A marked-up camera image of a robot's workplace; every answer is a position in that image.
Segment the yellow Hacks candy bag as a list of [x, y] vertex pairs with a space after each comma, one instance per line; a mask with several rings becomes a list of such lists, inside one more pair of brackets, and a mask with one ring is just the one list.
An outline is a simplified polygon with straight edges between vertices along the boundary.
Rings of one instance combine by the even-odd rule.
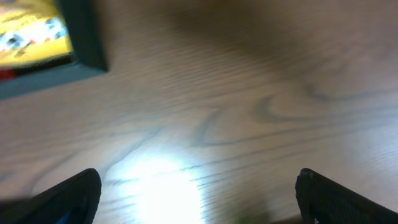
[[1, 66], [26, 67], [73, 52], [54, 0], [1, 1]]

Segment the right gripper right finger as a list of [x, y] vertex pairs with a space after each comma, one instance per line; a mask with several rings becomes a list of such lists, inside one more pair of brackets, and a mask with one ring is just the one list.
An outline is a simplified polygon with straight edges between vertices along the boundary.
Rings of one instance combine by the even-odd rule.
[[298, 207], [308, 224], [395, 224], [397, 213], [304, 168], [295, 183]]

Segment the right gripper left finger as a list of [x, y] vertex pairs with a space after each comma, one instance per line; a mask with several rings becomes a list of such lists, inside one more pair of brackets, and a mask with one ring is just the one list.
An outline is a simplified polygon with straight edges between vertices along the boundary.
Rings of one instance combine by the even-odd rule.
[[31, 198], [1, 201], [1, 224], [92, 224], [101, 196], [96, 169], [86, 169]]

